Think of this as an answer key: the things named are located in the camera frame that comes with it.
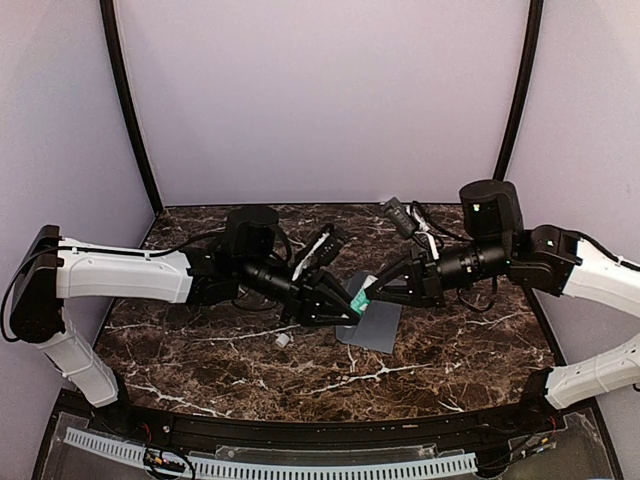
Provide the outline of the white green glue stick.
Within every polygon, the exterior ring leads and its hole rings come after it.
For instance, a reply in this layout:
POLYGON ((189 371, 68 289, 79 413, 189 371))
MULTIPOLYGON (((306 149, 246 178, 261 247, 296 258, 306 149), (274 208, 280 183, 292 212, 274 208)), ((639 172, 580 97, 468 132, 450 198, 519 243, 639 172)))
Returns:
POLYGON ((362 316, 370 303, 371 300, 367 297, 366 287, 362 285, 356 295, 352 298, 350 308, 358 315, 362 316))

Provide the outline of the grey envelope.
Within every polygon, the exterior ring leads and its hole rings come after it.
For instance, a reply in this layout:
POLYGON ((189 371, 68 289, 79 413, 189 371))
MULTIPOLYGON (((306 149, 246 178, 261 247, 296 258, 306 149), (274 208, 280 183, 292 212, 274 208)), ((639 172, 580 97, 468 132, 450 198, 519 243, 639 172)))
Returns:
MULTIPOLYGON (((375 280, 375 276, 359 271, 347 282, 346 290, 354 297, 362 285, 368 287, 375 280)), ((336 339, 344 344, 391 354, 401 313, 401 305, 371 300, 356 326, 335 327, 336 339)))

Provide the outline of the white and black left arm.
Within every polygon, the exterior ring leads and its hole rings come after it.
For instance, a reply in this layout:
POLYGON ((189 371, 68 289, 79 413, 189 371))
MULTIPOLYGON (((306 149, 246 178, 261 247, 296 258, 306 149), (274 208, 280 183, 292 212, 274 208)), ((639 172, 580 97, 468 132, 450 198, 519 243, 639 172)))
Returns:
POLYGON ((361 315, 327 266, 348 242, 323 226, 294 253, 278 212, 264 205, 234 209, 221 231, 198 234, 165 250, 94 245, 40 229, 1 300, 1 335, 36 346, 120 436, 141 427, 126 389, 67 317, 70 298, 113 297, 213 306, 246 288, 281 304, 281 318, 304 326, 354 326, 361 315))

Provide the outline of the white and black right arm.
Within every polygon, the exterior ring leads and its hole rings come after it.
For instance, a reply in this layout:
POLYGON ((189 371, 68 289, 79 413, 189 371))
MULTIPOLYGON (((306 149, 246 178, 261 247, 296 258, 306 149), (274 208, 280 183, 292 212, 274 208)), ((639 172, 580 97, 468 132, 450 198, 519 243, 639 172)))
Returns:
MULTIPOLYGON (((440 306, 447 290, 500 276, 557 297, 566 295, 639 313, 639 266, 592 237, 554 225, 523 226, 513 183, 479 180, 459 191, 467 243, 438 255, 412 250, 381 271, 365 290, 370 300, 413 307, 440 306)), ((568 366, 532 373, 510 424, 534 432, 549 412, 639 383, 639 339, 568 366)))

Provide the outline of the white glue stick cap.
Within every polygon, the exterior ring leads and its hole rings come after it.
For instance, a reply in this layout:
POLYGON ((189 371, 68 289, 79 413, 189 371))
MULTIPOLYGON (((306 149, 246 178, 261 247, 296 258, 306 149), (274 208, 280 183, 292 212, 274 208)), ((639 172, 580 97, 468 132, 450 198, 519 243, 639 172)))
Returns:
POLYGON ((285 348, 291 342, 291 337, 288 334, 280 334, 275 343, 279 348, 285 348))

